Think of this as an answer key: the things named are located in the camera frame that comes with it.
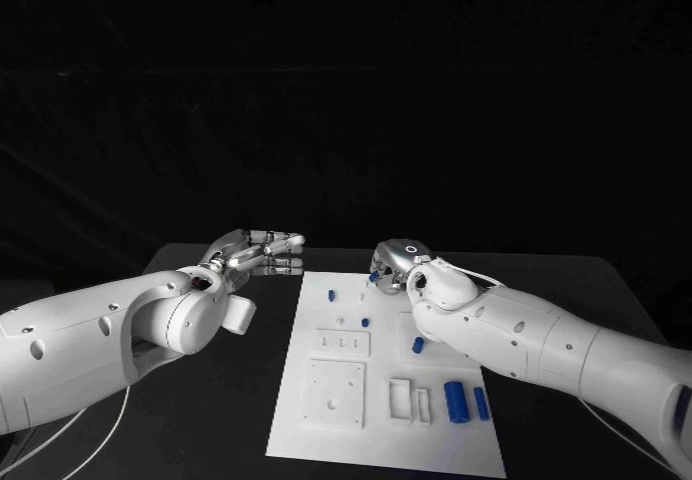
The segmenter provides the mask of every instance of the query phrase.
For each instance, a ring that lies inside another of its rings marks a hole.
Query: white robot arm
[[[199,265],[45,298],[0,315],[0,435],[42,425],[200,351],[255,312],[251,275],[300,275],[304,237],[235,230]]]
[[[606,410],[692,479],[692,352],[594,325],[497,282],[483,288],[464,272],[417,241],[378,245],[371,281],[389,295],[407,293],[422,335],[500,375]]]

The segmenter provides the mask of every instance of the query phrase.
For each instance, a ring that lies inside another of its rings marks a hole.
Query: white board
[[[384,295],[373,285],[365,286],[366,279],[365,274],[304,274],[267,455],[506,478],[495,424],[492,419],[480,420],[473,397],[473,388],[484,387],[479,364],[430,340],[420,356],[411,351],[414,357],[409,357],[407,348],[411,349],[420,335],[412,317],[399,315],[411,312],[408,297]],[[327,298],[329,290],[336,292],[333,302]],[[342,324],[336,322],[339,317],[343,317]],[[369,319],[368,327],[362,327],[363,318]],[[310,408],[306,400],[311,398],[306,397],[310,360],[356,364],[355,358],[313,355],[317,329],[369,333],[369,357],[358,358],[358,364],[365,365],[360,429],[306,422],[301,415]],[[391,379],[409,381],[412,408],[418,405],[417,390],[427,390],[428,426],[388,421]],[[464,384],[471,416],[464,424],[451,423],[448,419],[444,397],[448,381]],[[492,392],[486,391],[486,398],[490,396]]]

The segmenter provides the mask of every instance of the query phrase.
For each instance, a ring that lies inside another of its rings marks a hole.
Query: black background
[[[593,255],[689,344],[689,16],[653,1],[23,1],[3,276],[140,274],[238,227]]]

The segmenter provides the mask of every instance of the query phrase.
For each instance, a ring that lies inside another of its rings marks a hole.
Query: metal robotic hand
[[[493,285],[477,285],[467,274]],[[450,265],[414,240],[379,243],[371,281],[388,295],[407,293],[430,340],[446,342],[500,375],[606,410],[653,445],[663,466],[692,479],[692,352],[584,321],[542,298]]]
[[[219,327],[242,335],[252,275],[300,275],[298,234],[235,230],[199,265],[45,298],[0,315],[0,435],[78,412],[195,354]]]

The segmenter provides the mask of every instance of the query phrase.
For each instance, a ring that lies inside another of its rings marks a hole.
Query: robotic hand
[[[495,285],[477,285],[470,274]],[[620,418],[692,479],[692,352],[588,323],[450,265],[408,239],[379,243],[371,282],[405,292],[422,335],[500,375],[561,390]]]
[[[87,408],[192,355],[255,312],[234,295],[251,275],[300,275],[306,239],[235,230],[198,266],[49,297],[0,315],[0,435]]]

